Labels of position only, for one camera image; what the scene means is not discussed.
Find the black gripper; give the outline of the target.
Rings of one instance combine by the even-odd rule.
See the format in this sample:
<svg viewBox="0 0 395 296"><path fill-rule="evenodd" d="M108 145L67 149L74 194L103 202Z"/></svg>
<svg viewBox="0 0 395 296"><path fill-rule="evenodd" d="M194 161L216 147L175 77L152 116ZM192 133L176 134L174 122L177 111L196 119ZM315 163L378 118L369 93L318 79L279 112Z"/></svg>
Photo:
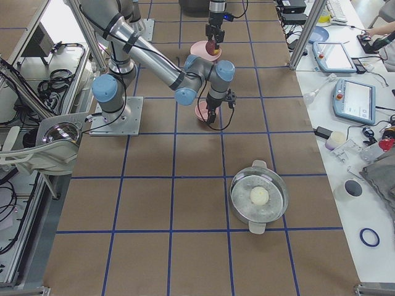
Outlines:
<svg viewBox="0 0 395 296"><path fill-rule="evenodd" d="M224 40L225 31L220 28L220 25L206 24L206 37L206 49L214 49L215 53L219 53L220 43Z"/></svg>
<svg viewBox="0 0 395 296"><path fill-rule="evenodd" d="M236 99L237 99L237 96L236 96L235 92L232 91L231 89L229 89L227 91L227 94L226 94L226 97L225 97L225 101L228 103L228 107L230 109L235 108L235 106L236 106ZM217 116L216 108L208 107L207 108L207 123L208 124L213 124L215 122L216 116Z"/></svg>

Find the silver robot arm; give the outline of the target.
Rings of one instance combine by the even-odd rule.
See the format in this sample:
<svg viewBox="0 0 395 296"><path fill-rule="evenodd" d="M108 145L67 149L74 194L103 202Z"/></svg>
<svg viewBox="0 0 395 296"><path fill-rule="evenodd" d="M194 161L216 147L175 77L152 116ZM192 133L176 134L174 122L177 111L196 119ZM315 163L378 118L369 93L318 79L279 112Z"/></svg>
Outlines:
<svg viewBox="0 0 395 296"><path fill-rule="evenodd" d="M211 56L220 51L219 44L223 42L225 31L222 30L223 19L226 14L226 1L209 1L209 20L206 24L207 43L205 49Z"/></svg>
<svg viewBox="0 0 395 296"><path fill-rule="evenodd" d="M95 32L112 43L112 64L118 71L136 61L150 69L174 92L181 105L190 105L199 90L210 84L206 97L206 123L213 124L222 102L235 107L236 96L229 88L235 66L227 60L211 62L190 54L183 68L177 67L157 48L141 36L137 24L141 20L137 1L81 1L79 10Z"/></svg>

